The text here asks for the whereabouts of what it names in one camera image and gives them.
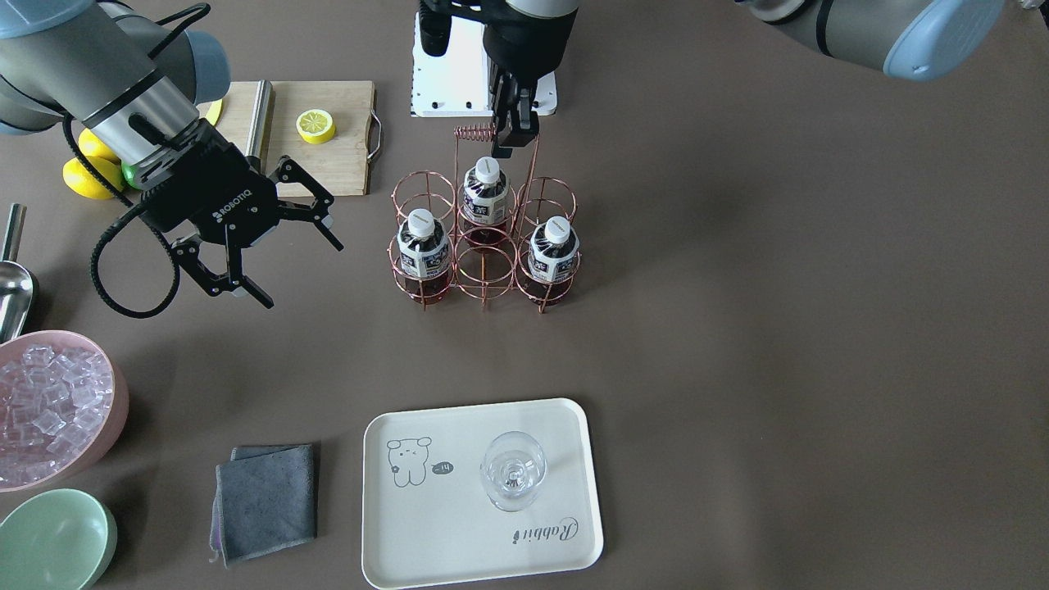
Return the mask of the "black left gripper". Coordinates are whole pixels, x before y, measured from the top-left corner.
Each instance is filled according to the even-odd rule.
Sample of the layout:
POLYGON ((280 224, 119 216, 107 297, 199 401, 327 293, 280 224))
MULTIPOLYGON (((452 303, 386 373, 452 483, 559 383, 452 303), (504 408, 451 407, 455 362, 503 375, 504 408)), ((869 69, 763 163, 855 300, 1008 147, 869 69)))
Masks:
POLYGON ((484 50, 495 68, 490 84, 493 108, 491 156, 510 159, 504 145, 515 105, 515 147, 524 148, 539 134, 534 109, 538 80, 554 71, 565 55, 574 26, 573 1, 484 1, 484 50))

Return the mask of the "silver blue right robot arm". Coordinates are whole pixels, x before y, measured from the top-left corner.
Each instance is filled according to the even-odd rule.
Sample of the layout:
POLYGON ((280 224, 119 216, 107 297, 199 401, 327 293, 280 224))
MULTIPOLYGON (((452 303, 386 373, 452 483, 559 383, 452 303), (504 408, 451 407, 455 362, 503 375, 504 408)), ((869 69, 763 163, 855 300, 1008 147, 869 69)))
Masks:
POLYGON ((132 318, 147 311, 120 305, 102 287, 102 250, 132 220, 164 243, 174 276, 186 274, 212 297, 250 295, 273 305, 247 277, 244 249, 281 220, 311 223, 337 250, 334 195, 293 159, 270 173, 198 111, 231 85, 224 49, 204 31, 188 30, 209 5, 177 12, 179 22, 150 21, 120 1, 4 1, 2 4, 2 131, 26 135, 73 120, 134 168, 140 201, 110 225, 91 253, 89 273, 107 305, 132 318))

